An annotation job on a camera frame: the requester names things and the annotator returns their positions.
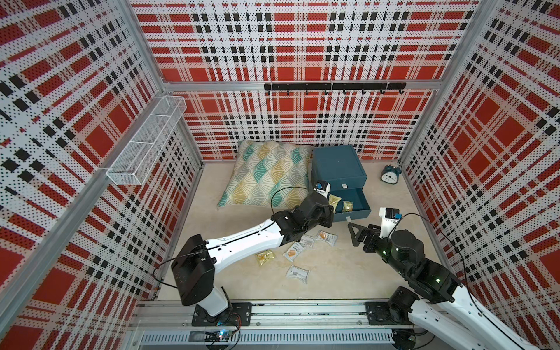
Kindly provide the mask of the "yellow cookie packet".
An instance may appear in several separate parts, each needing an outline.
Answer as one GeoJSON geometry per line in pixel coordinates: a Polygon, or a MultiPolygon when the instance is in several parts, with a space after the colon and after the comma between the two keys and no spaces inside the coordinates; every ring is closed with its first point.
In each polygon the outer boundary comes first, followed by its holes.
{"type": "Polygon", "coordinates": [[[258,261],[258,265],[262,267],[267,262],[274,260],[276,258],[276,255],[270,249],[267,249],[263,252],[257,253],[255,255],[255,258],[258,261]]]}
{"type": "Polygon", "coordinates": [[[354,209],[354,204],[351,201],[343,201],[342,212],[351,212],[354,209]]]}
{"type": "Polygon", "coordinates": [[[329,205],[331,205],[334,209],[334,212],[336,212],[336,208],[339,202],[342,200],[342,198],[338,197],[337,195],[329,194],[328,200],[329,200],[329,205]]]}

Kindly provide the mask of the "teal three-drawer cabinet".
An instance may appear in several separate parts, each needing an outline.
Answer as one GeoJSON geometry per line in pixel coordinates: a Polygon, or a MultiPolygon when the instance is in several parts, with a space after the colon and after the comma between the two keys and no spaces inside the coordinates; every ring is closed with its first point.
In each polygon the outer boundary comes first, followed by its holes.
{"type": "Polygon", "coordinates": [[[312,153],[312,182],[324,180],[330,183],[330,193],[341,197],[334,222],[366,219],[371,209],[366,200],[363,188],[367,174],[351,145],[334,147],[317,147],[312,153]],[[351,201],[354,209],[342,212],[343,201],[351,201]]]}

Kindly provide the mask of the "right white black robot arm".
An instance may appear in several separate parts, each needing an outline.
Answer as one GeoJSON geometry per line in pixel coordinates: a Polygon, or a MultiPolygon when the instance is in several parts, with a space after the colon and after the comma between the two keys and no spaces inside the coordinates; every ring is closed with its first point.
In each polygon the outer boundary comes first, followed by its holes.
{"type": "Polygon", "coordinates": [[[408,230],[383,236],[380,227],[348,224],[354,246],[376,253],[407,283],[389,299],[389,313],[407,319],[454,349],[534,349],[484,307],[443,265],[428,259],[424,244],[408,230]]]}

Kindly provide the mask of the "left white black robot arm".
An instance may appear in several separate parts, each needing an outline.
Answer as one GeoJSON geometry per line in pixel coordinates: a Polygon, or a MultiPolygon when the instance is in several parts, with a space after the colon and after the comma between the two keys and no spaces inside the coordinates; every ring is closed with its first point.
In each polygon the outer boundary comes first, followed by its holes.
{"type": "Polygon", "coordinates": [[[223,289],[214,278],[230,265],[251,255],[299,242],[312,228],[331,227],[335,210],[323,190],[310,193],[300,205],[278,211],[265,222],[230,236],[205,240],[189,237],[171,260],[171,270],[183,306],[202,308],[207,319],[219,324],[233,312],[223,289]]]}

